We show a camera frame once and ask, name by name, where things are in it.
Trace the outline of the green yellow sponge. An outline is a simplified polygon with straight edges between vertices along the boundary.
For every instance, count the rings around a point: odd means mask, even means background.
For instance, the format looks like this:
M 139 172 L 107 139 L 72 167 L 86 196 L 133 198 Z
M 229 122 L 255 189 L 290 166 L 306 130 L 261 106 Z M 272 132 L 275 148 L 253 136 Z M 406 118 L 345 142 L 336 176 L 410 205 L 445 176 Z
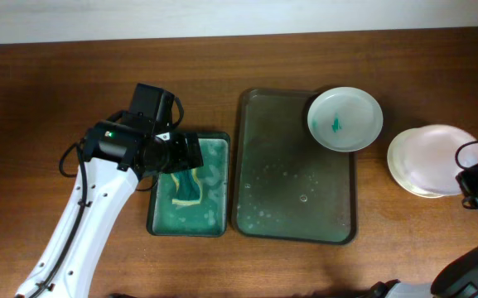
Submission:
M 171 178 L 176 187 L 176 194 L 172 198 L 173 204 L 180 206 L 200 204 L 203 191 L 196 168 L 172 173 Z

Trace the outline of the white plate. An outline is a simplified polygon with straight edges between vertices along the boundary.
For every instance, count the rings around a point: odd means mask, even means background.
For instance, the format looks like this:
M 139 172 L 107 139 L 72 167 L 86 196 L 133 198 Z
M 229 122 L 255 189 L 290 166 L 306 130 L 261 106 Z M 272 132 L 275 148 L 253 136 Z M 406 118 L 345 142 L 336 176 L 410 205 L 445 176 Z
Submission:
M 422 190 L 443 196 L 461 193 L 456 176 L 478 164 L 478 144 L 458 127 L 434 124 L 416 128 L 395 151 L 401 175 Z
M 410 128 L 399 133 L 389 144 L 388 152 L 387 152 L 387 163 L 388 168 L 391 176 L 395 180 L 395 182 L 401 186 L 404 190 L 409 192 L 412 195 L 416 195 L 419 197 L 427 198 L 427 199 L 437 199 L 443 197 L 443 195 L 439 195 L 436 193 L 432 193 L 426 190 L 422 190 L 418 188 L 416 185 L 411 184 L 408 182 L 406 178 L 401 175 L 398 166 L 400 162 L 396 160 L 395 151 L 400 148 L 402 142 L 413 134 L 416 131 L 416 128 Z
M 377 100 L 367 92 L 338 87 L 313 99 L 307 126 L 313 138 L 332 151 L 352 152 L 373 143 L 379 136 L 384 115 Z

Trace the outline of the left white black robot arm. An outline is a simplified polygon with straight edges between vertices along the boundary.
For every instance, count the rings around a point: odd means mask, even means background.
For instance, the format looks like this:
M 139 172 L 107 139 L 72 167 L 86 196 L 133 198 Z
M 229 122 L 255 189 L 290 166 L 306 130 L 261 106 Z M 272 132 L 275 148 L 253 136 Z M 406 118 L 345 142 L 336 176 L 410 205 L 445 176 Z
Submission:
M 75 185 L 45 251 L 18 297 L 86 297 L 120 211 L 141 180 L 202 166 L 198 136 L 179 132 L 181 100 L 138 84 L 127 110 L 96 123 L 72 144 Z

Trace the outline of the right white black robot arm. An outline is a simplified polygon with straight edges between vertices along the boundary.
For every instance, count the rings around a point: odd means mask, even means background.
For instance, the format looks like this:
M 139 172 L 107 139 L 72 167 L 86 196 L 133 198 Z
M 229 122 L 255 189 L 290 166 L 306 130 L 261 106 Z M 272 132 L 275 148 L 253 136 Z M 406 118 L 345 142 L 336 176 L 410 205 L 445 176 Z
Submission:
M 456 176 L 465 208 L 478 207 L 478 164 Z M 478 297 L 478 246 L 446 266 L 431 284 L 401 281 L 378 282 L 367 294 L 371 298 L 475 298 Z

